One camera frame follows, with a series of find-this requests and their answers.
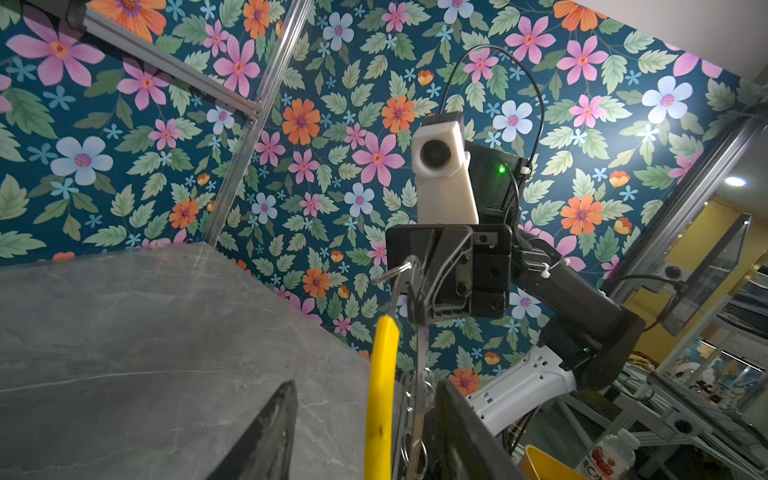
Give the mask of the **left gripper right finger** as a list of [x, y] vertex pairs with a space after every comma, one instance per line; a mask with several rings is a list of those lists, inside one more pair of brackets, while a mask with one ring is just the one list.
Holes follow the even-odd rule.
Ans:
[[523, 480], [525, 476], [448, 380], [436, 393], [441, 479]]

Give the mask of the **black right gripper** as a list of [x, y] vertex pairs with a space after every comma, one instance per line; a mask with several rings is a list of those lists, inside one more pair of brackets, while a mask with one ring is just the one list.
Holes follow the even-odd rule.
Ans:
[[430, 326], [463, 317], [499, 319], [508, 308], [512, 232], [501, 224], [398, 225], [386, 231], [389, 267], [416, 260], [409, 308]]

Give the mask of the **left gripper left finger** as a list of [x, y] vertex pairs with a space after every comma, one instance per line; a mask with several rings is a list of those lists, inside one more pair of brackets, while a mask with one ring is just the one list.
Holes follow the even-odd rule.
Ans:
[[298, 395], [283, 382], [207, 480], [288, 479], [294, 445]]

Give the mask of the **large black yellow keyring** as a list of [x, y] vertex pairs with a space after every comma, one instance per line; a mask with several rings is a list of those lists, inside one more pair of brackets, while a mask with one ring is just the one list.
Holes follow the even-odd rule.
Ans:
[[411, 282], [415, 280], [416, 260], [409, 256], [399, 266], [390, 269], [376, 281], [389, 282], [392, 286], [392, 300], [387, 313], [377, 322], [371, 356], [371, 373], [368, 385], [368, 403], [365, 426], [365, 457], [363, 477], [365, 479], [396, 479], [399, 467], [394, 456], [399, 453], [399, 437], [393, 434], [396, 361], [400, 330], [393, 318], [398, 299], [405, 295], [409, 309], [409, 321], [415, 327], [417, 336], [417, 360], [414, 374], [415, 387], [412, 392], [412, 427], [409, 441], [407, 473], [408, 479], [422, 479], [428, 465], [428, 452], [424, 444], [424, 425], [427, 413], [428, 392], [433, 389], [428, 381], [427, 363], [429, 352], [429, 326], [418, 326], [413, 322], [409, 308]]

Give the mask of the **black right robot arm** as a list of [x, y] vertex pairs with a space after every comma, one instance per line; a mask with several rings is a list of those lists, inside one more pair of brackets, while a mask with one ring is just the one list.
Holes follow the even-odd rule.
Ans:
[[643, 329], [637, 315], [585, 281], [566, 257], [513, 220], [527, 166], [474, 143], [427, 140], [412, 150], [418, 220], [386, 234], [420, 360], [430, 326], [460, 317], [499, 319], [519, 288], [552, 310], [530, 351], [467, 399], [492, 434], [575, 390], [619, 374]]

